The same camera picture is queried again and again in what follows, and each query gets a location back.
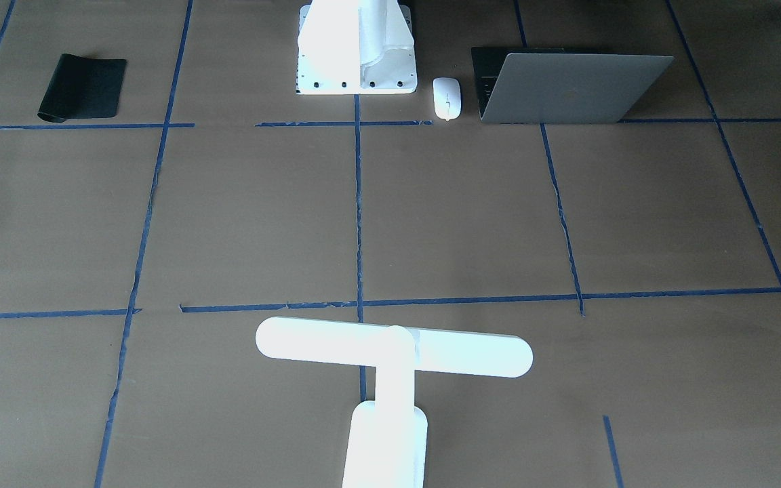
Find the white computer mouse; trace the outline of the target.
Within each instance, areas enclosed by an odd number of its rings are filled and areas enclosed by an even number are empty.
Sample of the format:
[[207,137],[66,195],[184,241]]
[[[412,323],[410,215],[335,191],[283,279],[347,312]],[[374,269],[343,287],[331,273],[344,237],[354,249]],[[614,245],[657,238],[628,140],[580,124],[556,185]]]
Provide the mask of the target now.
[[433,105],[436,115],[451,121],[462,113],[462,92],[455,78],[437,77],[432,81]]

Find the grey laptop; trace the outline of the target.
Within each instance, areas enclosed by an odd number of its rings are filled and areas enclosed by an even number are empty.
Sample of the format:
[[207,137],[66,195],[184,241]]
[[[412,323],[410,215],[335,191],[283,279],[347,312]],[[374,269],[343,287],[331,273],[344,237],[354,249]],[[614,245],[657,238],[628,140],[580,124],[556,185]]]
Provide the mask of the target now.
[[480,120],[493,124],[617,123],[672,56],[472,47]]

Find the black mouse pad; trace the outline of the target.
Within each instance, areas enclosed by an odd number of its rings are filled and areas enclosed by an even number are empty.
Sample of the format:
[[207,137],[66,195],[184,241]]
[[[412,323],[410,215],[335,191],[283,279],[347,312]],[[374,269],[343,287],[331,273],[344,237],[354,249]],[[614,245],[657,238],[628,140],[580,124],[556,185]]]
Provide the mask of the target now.
[[47,123],[108,119],[117,115],[127,60],[62,54],[37,116]]

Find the white desk lamp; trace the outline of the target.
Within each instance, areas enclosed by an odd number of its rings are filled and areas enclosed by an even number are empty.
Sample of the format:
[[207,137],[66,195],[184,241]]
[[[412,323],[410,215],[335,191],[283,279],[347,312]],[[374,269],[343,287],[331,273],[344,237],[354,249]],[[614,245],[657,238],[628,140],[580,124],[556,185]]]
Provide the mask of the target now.
[[266,357],[376,370],[374,398],[351,414],[344,487],[422,487],[428,420],[415,403],[415,375],[452,373],[514,379],[534,363],[527,341],[474,333],[271,317],[258,325]]

